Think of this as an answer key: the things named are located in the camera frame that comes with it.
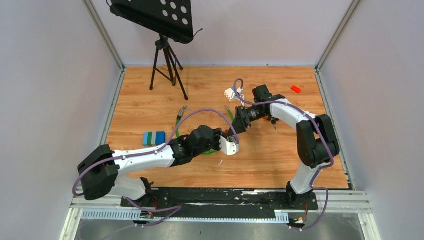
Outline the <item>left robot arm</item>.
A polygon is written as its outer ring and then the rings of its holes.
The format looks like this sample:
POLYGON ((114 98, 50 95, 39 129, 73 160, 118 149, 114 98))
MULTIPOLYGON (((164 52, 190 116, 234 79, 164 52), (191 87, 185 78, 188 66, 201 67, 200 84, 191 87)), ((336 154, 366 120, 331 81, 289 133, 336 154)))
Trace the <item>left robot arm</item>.
POLYGON ((135 200, 142 207, 149 206, 153 193, 148 182, 143 178, 130 178, 128 174, 188 164, 210 150, 234 155, 239 148, 234 140, 219 128, 201 125, 188 135, 172 139, 169 144, 150 148, 122 151, 111 150, 107 144, 100 145, 77 167, 81 195, 88 201, 115 195, 135 200))

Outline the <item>green cable lock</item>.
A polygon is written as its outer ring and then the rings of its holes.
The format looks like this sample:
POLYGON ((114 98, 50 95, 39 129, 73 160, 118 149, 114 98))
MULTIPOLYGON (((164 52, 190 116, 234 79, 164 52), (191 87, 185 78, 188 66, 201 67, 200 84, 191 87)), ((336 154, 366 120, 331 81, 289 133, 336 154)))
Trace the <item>green cable lock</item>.
MULTIPOLYGON (((182 119, 182 118, 183 118, 183 116, 184 116, 184 112, 185 112, 185 111, 182 111, 182 108, 179 110, 179 112, 178 112, 178 114, 177 114, 176 122, 175 122, 175 127, 177 127, 177 126, 179 125, 179 123, 180 123, 181 119, 182 119)), ((234 115, 233 115, 232 111, 228 108, 228 106, 225 106, 225 109, 226 109, 226 111, 228 112, 230 119, 233 121, 233 120, 235 119, 235 117, 234 117, 234 115)), ((175 128, 175 135, 176 135, 176 137, 177 137, 177 138, 179 138, 179 137, 180 137, 180 134, 179 134, 179 130, 178 130, 178 128, 175 128)), ((210 155, 210 154, 213 154, 213 153, 216 153, 216 152, 217 152, 217 150, 211 149, 211 150, 209 150, 209 151, 204 152, 204 153, 203 153, 203 155, 210 155)))

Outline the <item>black-headed key bunch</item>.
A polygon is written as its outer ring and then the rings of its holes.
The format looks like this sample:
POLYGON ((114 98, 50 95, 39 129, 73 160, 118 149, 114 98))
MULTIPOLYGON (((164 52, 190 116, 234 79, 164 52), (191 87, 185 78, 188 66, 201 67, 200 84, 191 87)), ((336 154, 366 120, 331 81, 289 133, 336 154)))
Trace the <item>black-headed key bunch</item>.
POLYGON ((278 122, 277 119, 272 119, 271 120, 271 124, 272 124, 272 126, 274 127, 275 130, 277 129, 277 126, 276 126, 277 122, 278 122))

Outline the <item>small silver keys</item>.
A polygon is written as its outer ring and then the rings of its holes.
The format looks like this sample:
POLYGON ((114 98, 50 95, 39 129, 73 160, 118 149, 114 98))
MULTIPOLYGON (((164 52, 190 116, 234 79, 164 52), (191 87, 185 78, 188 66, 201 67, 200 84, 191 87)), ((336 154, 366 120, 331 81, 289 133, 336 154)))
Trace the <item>small silver keys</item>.
POLYGON ((182 109, 181 109, 183 112, 184 111, 192 111, 191 109, 190 109, 190 107, 189 106, 187 106, 187 105, 185 105, 182 109))

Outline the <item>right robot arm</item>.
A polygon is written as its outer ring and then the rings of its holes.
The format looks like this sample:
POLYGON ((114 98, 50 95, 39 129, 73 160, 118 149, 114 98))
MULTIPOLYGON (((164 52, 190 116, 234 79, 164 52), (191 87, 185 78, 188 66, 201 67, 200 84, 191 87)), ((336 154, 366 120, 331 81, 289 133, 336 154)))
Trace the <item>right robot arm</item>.
POLYGON ((316 115, 302 110, 281 94, 273 95, 265 84, 254 88, 252 93, 254 100, 249 107, 236 107, 228 135, 245 133, 252 122, 264 117, 283 121, 296 131, 301 163, 287 183, 285 201, 290 208, 298 209, 312 197, 321 170, 332 167, 334 158, 340 153, 332 120, 327 114, 316 115))

